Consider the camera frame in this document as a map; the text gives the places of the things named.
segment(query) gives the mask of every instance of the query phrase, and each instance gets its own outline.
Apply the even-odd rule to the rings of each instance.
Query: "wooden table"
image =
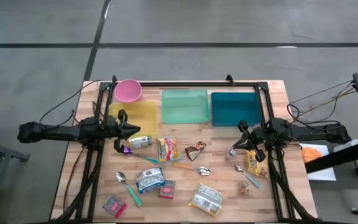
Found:
[[[286,106],[288,104],[287,93],[284,82],[281,80],[265,81],[268,82],[270,98],[272,101],[275,117],[289,119]],[[212,92],[253,92],[251,87],[204,87],[208,89],[209,99]],[[86,87],[80,96],[78,109],[76,112],[77,120],[93,115],[92,101],[98,97],[99,83],[96,82]],[[137,208],[125,186],[116,181],[115,173],[122,171],[127,176],[127,183],[135,190],[135,174],[143,169],[155,167],[155,165],[142,160],[138,157],[127,157],[117,153],[113,148],[113,139],[105,143],[104,155],[101,166],[101,173],[98,185],[98,196],[94,208],[94,222],[274,222],[277,221],[270,180],[255,177],[263,185],[262,189],[255,188],[249,183],[249,196],[239,196],[238,183],[245,181],[246,178],[234,170],[234,164],[245,166],[245,151],[240,151],[232,161],[226,161],[225,153],[230,149],[241,136],[237,128],[214,127],[211,122],[205,124],[164,124],[161,121],[161,92],[162,90],[173,88],[144,87],[142,101],[155,101],[157,104],[157,136],[177,136],[179,140],[179,150],[182,152],[182,162],[191,164],[186,157],[184,149],[194,146],[197,141],[207,144],[206,149],[191,164],[193,167],[207,166],[212,170],[209,177],[202,177],[192,170],[173,167],[172,164],[164,164],[163,174],[168,180],[175,180],[175,194],[173,200],[159,198],[158,190],[147,192],[140,196],[144,205]],[[267,114],[266,102],[264,113]],[[148,149],[140,149],[139,153],[157,157],[157,144]],[[68,145],[67,154],[64,160],[62,175],[58,185],[55,203],[53,205],[51,218],[56,218],[62,214],[63,196],[67,186],[68,178],[73,164],[81,151],[80,144],[71,142]],[[75,170],[71,181],[68,194],[68,203],[78,193],[85,161],[85,152]],[[285,149],[285,167],[287,170],[288,181],[291,191],[295,194],[300,203],[306,210],[317,217],[316,208],[313,201],[310,185],[308,182],[305,166],[298,146],[288,146]],[[198,183],[210,185],[216,190],[224,192],[226,199],[223,201],[223,210],[218,217],[213,218],[204,211],[191,207],[192,196]],[[119,219],[114,219],[102,207],[109,195],[114,194],[127,203],[125,212]],[[286,214],[286,206],[283,194],[280,198],[282,208]]]

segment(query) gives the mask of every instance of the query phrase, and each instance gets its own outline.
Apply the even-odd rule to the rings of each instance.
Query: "teal plastic bin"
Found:
[[[162,121],[164,123],[205,123],[209,119],[206,90],[162,91]]]
[[[255,93],[212,93],[213,126],[238,126],[240,120],[248,125],[260,124],[260,108]]]

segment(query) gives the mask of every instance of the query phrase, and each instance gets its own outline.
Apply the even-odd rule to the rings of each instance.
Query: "white paper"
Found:
[[[324,145],[314,145],[314,144],[300,144],[302,147],[312,147],[313,149],[317,149],[321,155],[326,156],[329,154],[328,147]],[[324,170],[320,170],[317,172],[312,172],[308,174],[309,180],[329,180],[336,181],[334,168],[327,168]]]

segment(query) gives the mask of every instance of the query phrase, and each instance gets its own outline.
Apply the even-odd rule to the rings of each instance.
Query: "pink bowl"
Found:
[[[139,100],[142,95],[142,86],[136,80],[123,80],[114,89],[114,96],[123,103]]]

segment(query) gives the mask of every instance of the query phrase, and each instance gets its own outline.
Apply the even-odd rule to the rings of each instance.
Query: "gray concrete floor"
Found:
[[[103,0],[0,0],[0,43],[91,43]],[[358,42],[358,0],[112,0],[101,42]],[[0,223],[48,219],[67,144],[20,144],[17,127],[38,119],[81,85],[91,49],[0,49],[0,144],[31,152],[12,161],[0,191]],[[358,48],[99,49],[91,80],[284,80],[290,101],[351,79]],[[341,88],[308,98],[309,108]],[[59,123],[78,98],[54,111]],[[308,119],[324,117],[325,106]],[[333,119],[358,139],[358,96]],[[355,190],[313,189],[320,218],[358,223]]]

